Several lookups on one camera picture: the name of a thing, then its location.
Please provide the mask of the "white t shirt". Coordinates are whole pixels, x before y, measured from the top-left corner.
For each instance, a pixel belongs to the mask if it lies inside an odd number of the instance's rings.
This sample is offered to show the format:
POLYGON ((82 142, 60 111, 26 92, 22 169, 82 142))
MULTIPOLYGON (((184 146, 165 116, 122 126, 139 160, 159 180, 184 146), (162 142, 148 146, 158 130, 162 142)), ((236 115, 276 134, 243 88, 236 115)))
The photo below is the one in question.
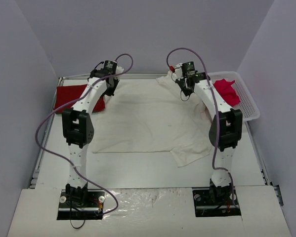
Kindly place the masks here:
POLYGON ((199 96, 186 99, 170 76, 122 79, 92 116, 93 153, 169 152, 178 167, 211 157, 211 121, 199 96))

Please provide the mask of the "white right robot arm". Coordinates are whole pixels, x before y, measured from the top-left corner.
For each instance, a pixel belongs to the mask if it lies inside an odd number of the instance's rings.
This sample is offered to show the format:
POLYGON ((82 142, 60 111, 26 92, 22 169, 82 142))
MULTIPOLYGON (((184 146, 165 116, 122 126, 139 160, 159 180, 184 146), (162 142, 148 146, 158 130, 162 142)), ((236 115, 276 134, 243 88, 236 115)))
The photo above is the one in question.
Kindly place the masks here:
POLYGON ((179 63, 172 70, 175 83, 185 96, 196 94, 208 109, 212 119, 209 140, 214 146, 212 158, 213 173, 210 185, 210 201, 220 204, 226 199, 225 187, 232 186, 230 171, 232 158, 242 137, 243 114, 235 110, 218 93, 210 77, 199 73, 194 62, 179 63))

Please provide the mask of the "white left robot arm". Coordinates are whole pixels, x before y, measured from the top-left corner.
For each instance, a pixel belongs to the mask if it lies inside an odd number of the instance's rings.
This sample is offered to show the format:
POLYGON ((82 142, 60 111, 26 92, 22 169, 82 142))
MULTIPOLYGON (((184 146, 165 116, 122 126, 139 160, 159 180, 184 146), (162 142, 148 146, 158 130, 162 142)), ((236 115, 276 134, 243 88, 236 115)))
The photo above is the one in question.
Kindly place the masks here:
POLYGON ((84 91, 79 100, 62 112, 63 136, 68 144, 69 161, 73 163, 69 171, 69 179, 65 188, 71 201, 77 206, 88 203, 86 157, 89 143, 94 137, 94 127, 90 118, 98 100, 104 96, 112 96, 119 83, 119 77, 124 69, 117 61, 106 60, 100 70, 91 72, 84 91))

